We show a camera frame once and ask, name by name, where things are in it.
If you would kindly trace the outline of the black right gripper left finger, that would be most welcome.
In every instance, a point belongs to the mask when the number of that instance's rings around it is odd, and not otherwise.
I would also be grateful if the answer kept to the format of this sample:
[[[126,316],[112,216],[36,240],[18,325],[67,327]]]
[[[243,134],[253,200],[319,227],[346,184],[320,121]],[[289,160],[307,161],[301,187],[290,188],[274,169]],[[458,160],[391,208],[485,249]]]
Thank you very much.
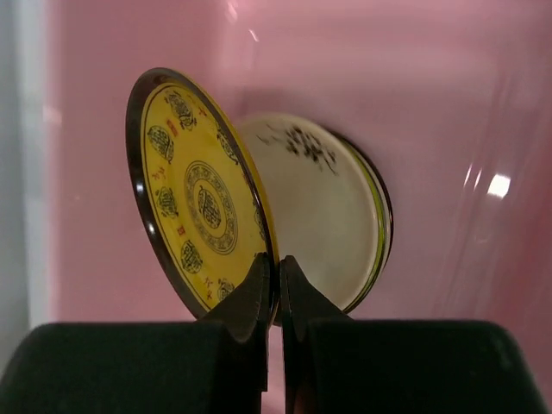
[[[258,413],[267,389],[271,272],[190,323],[50,323],[1,378],[4,413]]]

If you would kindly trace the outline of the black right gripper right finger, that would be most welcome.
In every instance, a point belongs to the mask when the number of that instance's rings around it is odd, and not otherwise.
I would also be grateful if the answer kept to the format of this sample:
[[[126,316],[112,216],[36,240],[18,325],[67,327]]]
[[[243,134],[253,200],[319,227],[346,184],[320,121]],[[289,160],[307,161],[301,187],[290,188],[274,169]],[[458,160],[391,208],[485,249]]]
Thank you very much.
[[[354,320],[288,256],[279,267],[289,413],[544,413],[523,353],[495,323]]]

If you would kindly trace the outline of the cream plate with black spot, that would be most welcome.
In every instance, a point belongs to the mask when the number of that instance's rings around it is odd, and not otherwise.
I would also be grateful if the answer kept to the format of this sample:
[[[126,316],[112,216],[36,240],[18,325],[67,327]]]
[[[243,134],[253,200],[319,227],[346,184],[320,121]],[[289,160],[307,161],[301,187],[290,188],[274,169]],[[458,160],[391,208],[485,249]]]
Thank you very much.
[[[374,201],[348,150],[351,143],[285,113],[249,116],[237,131],[265,186],[281,256],[294,256],[309,282],[345,312],[367,282],[377,244]],[[383,204],[386,246],[380,276],[392,246],[392,203],[372,161],[357,151]]]

